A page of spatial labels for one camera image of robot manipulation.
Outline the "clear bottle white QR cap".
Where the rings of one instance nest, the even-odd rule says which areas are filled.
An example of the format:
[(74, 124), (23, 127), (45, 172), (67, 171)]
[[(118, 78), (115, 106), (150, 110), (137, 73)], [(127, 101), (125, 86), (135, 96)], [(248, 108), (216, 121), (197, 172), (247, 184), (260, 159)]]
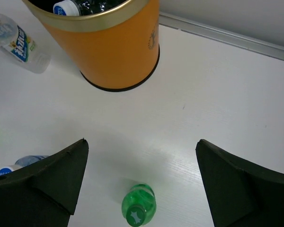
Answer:
[(0, 14), (0, 50), (22, 68), (43, 73), (51, 57), (13, 19)]

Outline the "clear bottle blue cap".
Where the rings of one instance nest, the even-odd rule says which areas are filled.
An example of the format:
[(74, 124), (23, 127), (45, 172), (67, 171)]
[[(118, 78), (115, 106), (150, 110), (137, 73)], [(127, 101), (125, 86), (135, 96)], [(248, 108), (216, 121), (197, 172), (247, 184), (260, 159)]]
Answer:
[(53, 13), (62, 16), (87, 16), (119, 6), (125, 0), (63, 0), (53, 6)]

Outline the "green bottle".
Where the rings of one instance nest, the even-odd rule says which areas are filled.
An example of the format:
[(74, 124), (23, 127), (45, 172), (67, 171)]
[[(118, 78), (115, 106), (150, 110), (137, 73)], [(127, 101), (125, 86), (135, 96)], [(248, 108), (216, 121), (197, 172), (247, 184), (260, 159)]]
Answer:
[(152, 188), (145, 183), (134, 185), (122, 201), (122, 215), (132, 227), (148, 224), (156, 213), (156, 198)]

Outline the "blue label water bottle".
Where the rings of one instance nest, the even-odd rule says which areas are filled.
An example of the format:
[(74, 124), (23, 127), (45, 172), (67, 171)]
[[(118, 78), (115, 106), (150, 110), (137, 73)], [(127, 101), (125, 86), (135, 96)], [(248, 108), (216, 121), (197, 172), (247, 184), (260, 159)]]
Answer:
[(47, 158), (48, 156), (25, 156), (20, 158), (15, 162), (15, 164), (10, 165), (10, 166), (4, 166), (0, 169), (0, 176), (11, 173), (13, 171), (19, 170), (23, 167), (26, 167), (28, 165), (31, 165), (35, 162), (38, 162), (44, 158)]

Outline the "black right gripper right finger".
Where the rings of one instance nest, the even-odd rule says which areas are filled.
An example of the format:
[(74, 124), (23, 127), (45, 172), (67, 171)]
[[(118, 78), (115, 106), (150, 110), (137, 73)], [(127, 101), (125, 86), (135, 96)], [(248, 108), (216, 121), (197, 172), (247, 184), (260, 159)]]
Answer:
[(284, 227), (284, 174), (202, 139), (196, 146), (216, 227)]

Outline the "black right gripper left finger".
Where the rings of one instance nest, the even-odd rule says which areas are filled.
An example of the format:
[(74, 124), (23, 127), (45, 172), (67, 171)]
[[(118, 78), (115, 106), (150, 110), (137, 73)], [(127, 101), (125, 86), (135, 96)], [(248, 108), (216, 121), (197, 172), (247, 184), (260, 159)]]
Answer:
[(85, 139), (0, 176), (0, 227), (66, 227), (74, 214), (89, 145)]

